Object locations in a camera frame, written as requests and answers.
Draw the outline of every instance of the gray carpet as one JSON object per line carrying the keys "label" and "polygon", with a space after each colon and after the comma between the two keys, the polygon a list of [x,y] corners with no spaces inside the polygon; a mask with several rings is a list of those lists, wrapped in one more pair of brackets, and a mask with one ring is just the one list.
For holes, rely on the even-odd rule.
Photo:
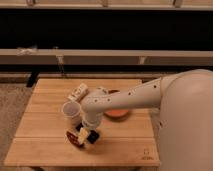
{"label": "gray carpet", "polygon": [[[0,84],[0,171],[32,171],[28,167],[4,167],[12,142],[33,88],[26,84]],[[45,171],[156,171],[156,168],[44,168]]]}

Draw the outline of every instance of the wooden table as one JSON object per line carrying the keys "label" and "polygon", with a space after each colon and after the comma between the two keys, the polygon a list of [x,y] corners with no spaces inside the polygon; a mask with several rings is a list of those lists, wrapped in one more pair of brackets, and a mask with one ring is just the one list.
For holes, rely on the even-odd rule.
{"label": "wooden table", "polygon": [[67,96],[80,83],[90,89],[125,89],[140,80],[40,79],[4,161],[6,166],[158,166],[148,109],[132,110],[122,121],[103,118],[100,138],[79,150],[65,136],[65,117],[60,112]]}

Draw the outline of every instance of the red object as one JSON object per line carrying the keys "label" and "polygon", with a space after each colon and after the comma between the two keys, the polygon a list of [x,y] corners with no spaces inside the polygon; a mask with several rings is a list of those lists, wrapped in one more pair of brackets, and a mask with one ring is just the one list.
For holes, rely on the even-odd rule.
{"label": "red object", "polygon": [[68,140],[69,140],[73,145],[75,145],[76,147],[83,147],[83,146],[84,146],[84,144],[79,144],[79,142],[78,142],[78,137],[76,137],[74,134],[72,134],[72,133],[69,132],[69,131],[67,131],[66,134],[67,134]]}
{"label": "red object", "polygon": [[[119,90],[109,90],[108,93],[117,93]],[[120,118],[122,116],[125,116],[129,112],[128,109],[116,109],[116,110],[109,110],[104,112],[105,115],[111,117],[111,118]]]}

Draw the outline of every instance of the cup rim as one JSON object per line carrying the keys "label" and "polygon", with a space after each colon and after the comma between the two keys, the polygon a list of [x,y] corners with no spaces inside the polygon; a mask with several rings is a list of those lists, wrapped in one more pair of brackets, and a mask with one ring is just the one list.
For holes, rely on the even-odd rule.
{"label": "cup rim", "polygon": [[[76,112],[76,114],[74,114],[74,115],[72,115],[72,116],[67,115],[67,114],[64,113],[64,111],[63,111],[64,107],[65,107],[67,104],[69,104],[69,103],[75,103],[75,104],[77,104],[77,106],[79,107],[78,112]],[[76,101],[68,101],[68,102],[64,103],[63,106],[62,106],[62,108],[61,108],[61,112],[62,112],[66,117],[68,117],[68,118],[74,118],[74,117],[80,115],[80,111],[81,111],[81,105],[80,105],[78,102],[76,102]]]}

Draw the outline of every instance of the white cup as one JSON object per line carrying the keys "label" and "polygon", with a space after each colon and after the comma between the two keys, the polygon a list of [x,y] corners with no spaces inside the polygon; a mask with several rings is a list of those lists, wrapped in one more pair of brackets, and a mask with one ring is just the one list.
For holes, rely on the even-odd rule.
{"label": "white cup", "polygon": [[66,117],[67,131],[75,131],[76,126],[78,126],[81,119],[81,106],[75,101],[69,101],[63,104],[62,113]]}

